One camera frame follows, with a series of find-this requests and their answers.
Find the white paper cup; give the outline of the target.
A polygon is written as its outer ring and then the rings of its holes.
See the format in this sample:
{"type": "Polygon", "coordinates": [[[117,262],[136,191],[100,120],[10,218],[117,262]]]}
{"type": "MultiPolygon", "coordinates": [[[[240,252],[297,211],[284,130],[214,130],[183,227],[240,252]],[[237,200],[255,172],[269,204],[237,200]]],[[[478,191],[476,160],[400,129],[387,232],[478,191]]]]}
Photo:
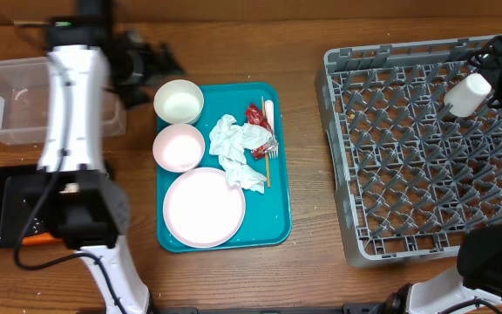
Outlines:
{"type": "Polygon", "coordinates": [[[473,73],[445,94],[444,103],[451,106],[452,115],[466,118],[476,111],[491,90],[492,86],[481,74],[473,73]]]}

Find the red snack wrapper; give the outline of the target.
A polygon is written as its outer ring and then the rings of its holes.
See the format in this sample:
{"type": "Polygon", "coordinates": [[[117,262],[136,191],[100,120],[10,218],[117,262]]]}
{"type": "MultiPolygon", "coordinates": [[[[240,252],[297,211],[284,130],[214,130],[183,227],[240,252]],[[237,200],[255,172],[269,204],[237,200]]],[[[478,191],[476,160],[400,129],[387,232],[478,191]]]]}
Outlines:
{"type": "Polygon", "coordinates": [[[258,106],[251,103],[245,111],[247,122],[243,125],[245,148],[256,160],[265,157],[278,147],[274,131],[258,106]]]}

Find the pink bowl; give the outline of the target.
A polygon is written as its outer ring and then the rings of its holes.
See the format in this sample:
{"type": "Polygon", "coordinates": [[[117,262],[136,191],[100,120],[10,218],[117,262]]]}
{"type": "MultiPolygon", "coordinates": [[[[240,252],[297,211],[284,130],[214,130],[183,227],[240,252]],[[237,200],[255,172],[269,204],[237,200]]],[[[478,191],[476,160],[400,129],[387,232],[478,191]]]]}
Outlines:
{"type": "Polygon", "coordinates": [[[184,173],[197,167],[205,153],[201,132],[188,124],[170,125],[158,132],[153,157],[166,171],[184,173]]]}

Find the white napkin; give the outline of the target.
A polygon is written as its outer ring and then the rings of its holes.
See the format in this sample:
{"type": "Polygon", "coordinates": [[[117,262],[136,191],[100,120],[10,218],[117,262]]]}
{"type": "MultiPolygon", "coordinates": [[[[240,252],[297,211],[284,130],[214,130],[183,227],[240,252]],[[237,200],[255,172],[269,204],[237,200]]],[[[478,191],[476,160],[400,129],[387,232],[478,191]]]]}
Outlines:
{"type": "Polygon", "coordinates": [[[245,148],[243,125],[237,125],[234,116],[224,114],[209,134],[209,153],[218,157],[230,187],[263,194],[267,177],[248,165],[245,151],[249,149],[245,148]]]}

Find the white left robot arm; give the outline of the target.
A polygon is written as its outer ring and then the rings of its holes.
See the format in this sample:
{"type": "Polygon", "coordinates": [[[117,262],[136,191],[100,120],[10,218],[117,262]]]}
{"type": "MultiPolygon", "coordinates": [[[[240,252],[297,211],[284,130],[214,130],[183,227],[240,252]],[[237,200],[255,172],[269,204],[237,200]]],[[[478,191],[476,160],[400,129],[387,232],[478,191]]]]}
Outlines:
{"type": "Polygon", "coordinates": [[[154,313],[126,240],[131,210],[109,177],[101,112],[107,92],[131,109],[149,101],[148,85],[183,70],[166,44],[157,51],[131,31],[113,28],[110,1],[80,1],[71,16],[45,28],[50,117],[31,194],[32,219],[88,268],[108,313],[154,313]]]}

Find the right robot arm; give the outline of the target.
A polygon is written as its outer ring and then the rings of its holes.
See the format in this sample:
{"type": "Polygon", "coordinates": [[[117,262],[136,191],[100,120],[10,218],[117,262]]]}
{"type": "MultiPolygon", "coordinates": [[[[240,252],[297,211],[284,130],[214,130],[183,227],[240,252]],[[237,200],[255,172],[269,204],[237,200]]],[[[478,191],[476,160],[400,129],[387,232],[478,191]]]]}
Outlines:
{"type": "MultiPolygon", "coordinates": [[[[480,103],[502,109],[502,35],[466,57],[476,73],[444,96],[444,112],[465,118],[480,103]]],[[[471,231],[457,265],[423,283],[406,284],[374,313],[466,313],[502,304],[502,224],[471,231]]]]}

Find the cream white bowl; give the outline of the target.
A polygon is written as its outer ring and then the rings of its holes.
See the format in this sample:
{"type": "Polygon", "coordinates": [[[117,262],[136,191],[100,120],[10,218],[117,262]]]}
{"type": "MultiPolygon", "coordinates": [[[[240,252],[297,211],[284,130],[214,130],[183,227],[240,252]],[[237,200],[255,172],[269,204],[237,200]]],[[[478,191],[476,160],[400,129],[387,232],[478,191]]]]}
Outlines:
{"type": "Polygon", "coordinates": [[[153,107],[157,116],[168,124],[194,124],[204,108],[204,94],[193,82],[175,79],[155,93],[153,107]]]}

